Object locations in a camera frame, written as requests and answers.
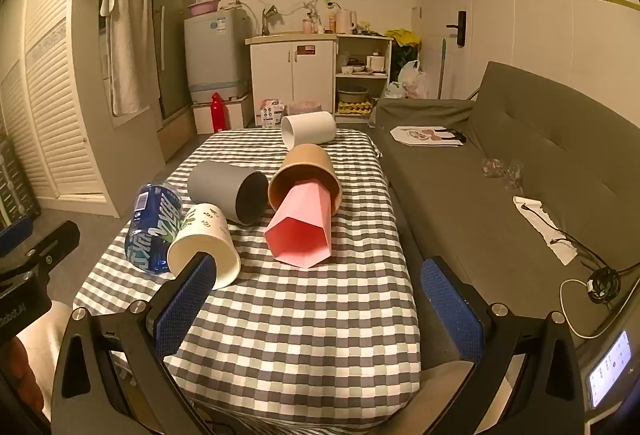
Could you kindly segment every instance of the louvered door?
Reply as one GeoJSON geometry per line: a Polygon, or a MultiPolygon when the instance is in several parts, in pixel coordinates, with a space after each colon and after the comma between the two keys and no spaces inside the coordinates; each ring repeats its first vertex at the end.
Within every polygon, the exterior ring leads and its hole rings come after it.
{"type": "Polygon", "coordinates": [[[38,197],[55,197],[28,116],[22,82],[20,44],[24,0],[5,0],[0,8],[0,105],[7,134],[38,197]]]}
{"type": "Polygon", "coordinates": [[[27,0],[24,51],[30,109],[58,192],[99,193],[102,187],[79,123],[76,88],[68,68],[66,3],[27,0]]]}

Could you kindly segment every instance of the white cup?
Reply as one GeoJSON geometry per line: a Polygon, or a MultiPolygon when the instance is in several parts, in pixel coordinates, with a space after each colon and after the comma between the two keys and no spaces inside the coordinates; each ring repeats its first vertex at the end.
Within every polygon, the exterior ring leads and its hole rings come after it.
{"type": "Polygon", "coordinates": [[[187,213],[167,253],[167,264],[172,274],[178,276],[198,252],[207,253],[216,261],[213,290],[231,285],[238,277],[240,256],[234,247],[225,216],[217,206],[198,204],[187,213]]]}
{"type": "Polygon", "coordinates": [[[329,112],[287,116],[280,131],[287,150],[300,144],[322,144],[335,139],[335,120],[329,112]]]}

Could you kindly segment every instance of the gray cup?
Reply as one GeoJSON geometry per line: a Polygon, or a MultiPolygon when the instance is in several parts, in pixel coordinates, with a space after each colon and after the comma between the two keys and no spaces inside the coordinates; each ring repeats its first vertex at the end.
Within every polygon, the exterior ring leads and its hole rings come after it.
{"type": "Polygon", "coordinates": [[[227,219],[252,225],[264,215],[268,187],[260,171],[206,160],[191,170],[187,190],[194,204],[213,204],[227,219]]]}

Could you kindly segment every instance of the countertop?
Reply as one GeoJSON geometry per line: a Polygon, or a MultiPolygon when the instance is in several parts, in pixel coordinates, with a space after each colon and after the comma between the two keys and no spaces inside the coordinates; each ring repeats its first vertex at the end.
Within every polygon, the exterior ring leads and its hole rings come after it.
{"type": "Polygon", "coordinates": [[[337,40],[335,34],[303,34],[302,32],[286,32],[283,34],[271,34],[270,36],[254,36],[247,38],[244,42],[247,45],[257,45],[259,43],[275,43],[277,41],[318,41],[337,40]]]}

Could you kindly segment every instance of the pink hexagonal cup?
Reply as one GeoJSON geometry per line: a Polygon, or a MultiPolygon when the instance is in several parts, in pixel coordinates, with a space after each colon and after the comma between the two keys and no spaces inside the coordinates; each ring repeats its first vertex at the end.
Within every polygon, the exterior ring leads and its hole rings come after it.
{"type": "Polygon", "coordinates": [[[264,238],[273,258],[308,269],[331,256],[331,195],[317,180],[293,186],[264,238]]]}

